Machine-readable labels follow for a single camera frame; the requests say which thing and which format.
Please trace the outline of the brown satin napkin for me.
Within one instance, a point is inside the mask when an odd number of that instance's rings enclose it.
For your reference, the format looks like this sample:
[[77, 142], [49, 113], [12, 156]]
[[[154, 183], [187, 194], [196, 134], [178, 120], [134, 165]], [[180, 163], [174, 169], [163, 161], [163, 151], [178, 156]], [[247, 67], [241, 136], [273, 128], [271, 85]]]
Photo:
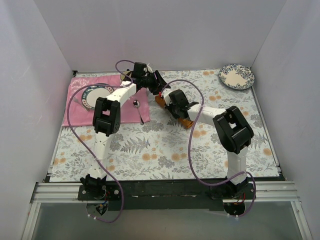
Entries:
[[[166, 102], [165, 102], [165, 100], [162, 98], [162, 97], [160, 97], [159, 95], [156, 95], [155, 96], [155, 102], [161, 107], [161, 108], [163, 108], [163, 109], [165, 109], [166, 108]], [[175, 119], [179, 122], [179, 123], [181, 123], [182, 124], [182, 126], [185, 128], [185, 129], [190, 129], [192, 126], [193, 126], [193, 124], [194, 124], [194, 122], [193, 121], [190, 121], [190, 120], [188, 120], [188, 119], [182, 119], [182, 118], [176, 118], [175, 117]]]

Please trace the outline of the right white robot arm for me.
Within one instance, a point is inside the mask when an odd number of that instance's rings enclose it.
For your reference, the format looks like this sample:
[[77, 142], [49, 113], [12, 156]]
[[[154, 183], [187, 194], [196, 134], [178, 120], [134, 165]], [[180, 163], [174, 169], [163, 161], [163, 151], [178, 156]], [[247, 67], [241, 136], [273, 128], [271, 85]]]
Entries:
[[[210, 189], [211, 197], [222, 199], [230, 197], [237, 199], [244, 194], [248, 185], [246, 156], [254, 132], [236, 106], [229, 108], [213, 108], [201, 103], [189, 102], [180, 89], [165, 89], [159, 93], [164, 101], [164, 107], [176, 118], [192, 122], [188, 140], [187, 155], [190, 170], [197, 181]], [[227, 152], [226, 179], [218, 183], [207, 183], [201, 180], [192, 165], [191, 143], [196, 123], [204, 123], [215, 127], [218, 139]]]

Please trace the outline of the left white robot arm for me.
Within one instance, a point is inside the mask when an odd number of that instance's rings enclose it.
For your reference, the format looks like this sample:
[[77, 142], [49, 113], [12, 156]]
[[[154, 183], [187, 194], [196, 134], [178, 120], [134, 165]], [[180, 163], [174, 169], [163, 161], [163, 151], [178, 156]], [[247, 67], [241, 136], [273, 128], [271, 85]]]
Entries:
[[156, 95], [167, 84], [159, 71], [152, 69], [145, 63], [135, 62], [130, 75], [121, 73], [124, 79], [120, 86], [109, 96], [100, 95], [96, 99], [92, 124], [95, 131], [94, 161], [88, 174], [80, 181], [84, 190], [95, 200], [106, 196], [106, 179], [104, 160], [107, 158], [113, 134], [117, 133], [121, 125], [121, 107], [140, 89], [146, 88]]

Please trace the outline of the cream enamel mug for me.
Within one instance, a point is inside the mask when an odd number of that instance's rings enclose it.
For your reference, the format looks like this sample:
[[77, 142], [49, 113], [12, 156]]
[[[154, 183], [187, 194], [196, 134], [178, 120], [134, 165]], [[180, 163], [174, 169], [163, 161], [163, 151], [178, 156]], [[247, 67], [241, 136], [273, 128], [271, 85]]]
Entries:
[[132, 72], [127, 70], [124, 71], [123, 74], [120, 74], [121, 81], [130, 81], [130, 77], [132, 75]]

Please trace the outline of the metal spoon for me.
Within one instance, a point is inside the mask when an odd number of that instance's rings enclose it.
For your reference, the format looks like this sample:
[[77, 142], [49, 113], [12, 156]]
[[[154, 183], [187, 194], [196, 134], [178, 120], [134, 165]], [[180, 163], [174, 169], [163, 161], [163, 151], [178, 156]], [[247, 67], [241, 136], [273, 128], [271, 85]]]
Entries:
[[142, 118], [142, 114], [141, 114], [141, 112], [140, 112], [140, 102], [137, 100], [137, 99], [135, 99], [134, 101], [133, 101], [133, 106], [137, 109], [137, 112], [138, 112], [138, 115], [139, 115], [139, 118], [140, 118], [140, 124], [141, 125], [144, 125], [145, 124], [145, 122], [144, 122], [144, 120], [143, 120], [143, 118]]

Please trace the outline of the floral tablecloth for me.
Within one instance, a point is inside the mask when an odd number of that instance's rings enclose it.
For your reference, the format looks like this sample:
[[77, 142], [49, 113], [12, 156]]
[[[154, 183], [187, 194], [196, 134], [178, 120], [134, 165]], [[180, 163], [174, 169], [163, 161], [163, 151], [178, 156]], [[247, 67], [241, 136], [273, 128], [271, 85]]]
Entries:
[[[246, 169], [258, 178], [278, 177], [269, 137], [250, 89], [233, 90], [218, 77], [218, 69], [163, 71], [172, 87], [181, 89], [189, 101], [204, 97], [206, 106], [240, 109], [253, 129], [254, 136], [246, 155]], [[114, 135], [106, 159], [106, 169], [118, 180], [166, 180], [194, 177], [188, 161], [191, 130], [185, 129], [148, 94], [150, 121], [123, 123]], [[94, 129], [90, 126], [70, 130], [63, 127], [52, 163], [51, 182], [77, 182], [87, 175], [94, 159]], [[191, 160], [199, 178], [224, 178], [228, 170], [227, 152], [216, 129], [197, 123], [191, 141]]]

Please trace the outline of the green rimmed white plate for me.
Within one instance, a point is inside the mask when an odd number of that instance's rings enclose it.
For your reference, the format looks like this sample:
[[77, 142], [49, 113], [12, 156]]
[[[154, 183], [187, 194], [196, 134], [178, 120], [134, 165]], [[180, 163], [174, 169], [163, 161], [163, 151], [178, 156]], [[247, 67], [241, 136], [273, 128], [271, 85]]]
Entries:
[[82, 105], [88, 110], [94, 110], [96, 101], [99, 97], [106, 98], [111, 95], [115, 89], [107, 85], [87, 87], [81, 96]]

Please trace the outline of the pink floral placemat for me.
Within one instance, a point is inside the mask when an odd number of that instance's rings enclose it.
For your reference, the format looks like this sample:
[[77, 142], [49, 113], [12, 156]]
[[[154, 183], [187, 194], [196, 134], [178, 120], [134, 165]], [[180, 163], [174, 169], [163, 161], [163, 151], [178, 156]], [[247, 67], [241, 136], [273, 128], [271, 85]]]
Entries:
[[[73, 93], [79, 88], [92, 84], [108, 84], [112, 86], [119, 86], [122, 83], [119, 75], [107, 75], [107, 76], [96, 76], [96, 77], [74, 77], [71, 79], [68, 87], [66, 103], [71, 103], [69, 108], [69, 118], [72, 126], [83, 127], [91, 126], [93, 124], [94, 110], [86, 111], [79, 104], [75, 103], [71, 98]], [[82, 101], [82, 94], [86, 88], [79, 91], [75, 97]], [[150, 119], [150, 108], [147, 97], [147, 90], [142, 88], [135, 95], [130, 97], [123, 106], [121, 107], [121, 123], [140, 123], [140, 117], [137, 109], [133, 105], [133, 101], [138, 100], [140, 102], [140, 112], [144, 122], [149, 122]]]

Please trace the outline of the blue floral plate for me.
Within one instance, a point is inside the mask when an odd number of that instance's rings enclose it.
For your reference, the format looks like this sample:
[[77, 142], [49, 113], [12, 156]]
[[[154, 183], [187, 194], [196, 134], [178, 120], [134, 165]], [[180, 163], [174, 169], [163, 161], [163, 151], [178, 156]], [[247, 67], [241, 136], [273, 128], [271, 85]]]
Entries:
[[246, 90], [255, 82], [252, 71], [241, 64], [227, 64], [218, 73], [220, 81], [227, 87], [234, 90]]

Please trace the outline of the metal fork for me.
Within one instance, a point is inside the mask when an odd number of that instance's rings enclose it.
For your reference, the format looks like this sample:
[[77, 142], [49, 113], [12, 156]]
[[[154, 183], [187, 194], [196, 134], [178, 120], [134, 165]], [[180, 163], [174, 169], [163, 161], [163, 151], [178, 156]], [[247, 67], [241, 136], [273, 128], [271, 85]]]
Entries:
[[87, 112], [90, 111], [90, 109], [87, 108], [86, 106], [84, 106], [83, 103], [82, 103], [80, 100], [78, 100], [76, 97], [74, 97], [74, 98], [72, 99], [72, 101], [75, 102], [75, 103], [77, 103], [78, 105], [80, 105], [80, 106], [81, 106], [82, 108], [84, 108]]

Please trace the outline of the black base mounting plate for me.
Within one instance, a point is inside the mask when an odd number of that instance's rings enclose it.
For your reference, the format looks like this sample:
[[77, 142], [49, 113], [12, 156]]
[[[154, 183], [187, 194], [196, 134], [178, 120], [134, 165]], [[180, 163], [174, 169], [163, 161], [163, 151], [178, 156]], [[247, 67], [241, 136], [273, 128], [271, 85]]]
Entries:
[[224, 200], [243, 204], [252, 200], [254, 187], [244, 183], [240, 188], [230, 183], [206, 186], [197, 180], [81, 180], [77, 199], [108, 205], [109, 211], [123, 210], [186, 210], [223, 211]]

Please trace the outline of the aluminium frame rail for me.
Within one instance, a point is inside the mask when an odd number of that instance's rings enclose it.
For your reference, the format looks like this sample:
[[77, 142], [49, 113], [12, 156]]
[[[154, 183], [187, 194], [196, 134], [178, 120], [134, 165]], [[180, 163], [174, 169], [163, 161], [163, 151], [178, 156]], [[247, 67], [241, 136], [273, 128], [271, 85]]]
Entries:
[[22, 240], [31, 240], [41, 205], [44, 203], [80, 203], [79, 182], [36, 183], [31, 195]]

